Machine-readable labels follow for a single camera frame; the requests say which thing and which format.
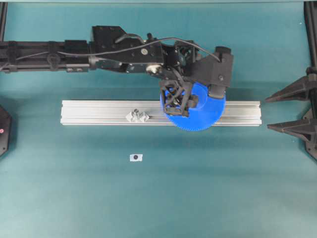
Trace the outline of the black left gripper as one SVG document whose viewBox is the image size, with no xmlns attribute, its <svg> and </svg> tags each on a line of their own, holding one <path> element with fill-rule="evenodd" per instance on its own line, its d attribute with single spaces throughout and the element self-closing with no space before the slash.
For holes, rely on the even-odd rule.
<svg viewBox="0 0 317 238">
<path fill-rule="evenodd" d="M 173 45 L 161 43 L 163 63 L 148 65 L 146 73 L 160 78 L 160 100 L 163 112 L 169 116 L 189 117 L 189 109 L 199 102 L 197 95 L 192 94 L 194 84 L 177 80 L 175 71 L 186 76 L 189 65 L 196 61 L 199 49 L 181 41 Z M 208 96 L 214 99 L 225 98 L 226 87 L 211 84 Z"/>
</svg>

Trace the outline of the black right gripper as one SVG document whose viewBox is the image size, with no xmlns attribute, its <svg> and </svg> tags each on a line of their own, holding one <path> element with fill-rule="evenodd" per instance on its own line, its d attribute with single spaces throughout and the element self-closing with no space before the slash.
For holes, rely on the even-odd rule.
<svg viewBox="0 0 317 238">
<path fill-rule="evenodd" d="M 266 98 L 267 103 L 279 101 L 310 101 L 305 119 L 268 124 L 268 129 L 295 136 L 306 142 L 306 151 L 317 160 L 317 68 L 307 69 L 307 75 Z"/>
</svg>

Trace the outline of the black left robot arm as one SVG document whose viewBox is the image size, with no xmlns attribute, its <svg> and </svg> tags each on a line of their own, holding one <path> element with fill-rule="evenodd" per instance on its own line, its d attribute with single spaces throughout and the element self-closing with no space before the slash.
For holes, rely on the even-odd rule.
<svg viewBox="0 0 317 238">
<path fill-rule="evenodd" d="M 119 26 L 94 26 L 91 41 L 17 42 L 0 44 L 0 69 L 18 71 L 87 72 L 103 69 L 119 73 L 146 73 L 160 79 L 163 111 L 170 116 L 189 116 L 198 106 L 194 85 L 206 96 L 223 100 L 230 86 L 233 55 L 226 47 L 200 55 L 203 49 L 179 38 L 146 39 Z"/>
</svg>

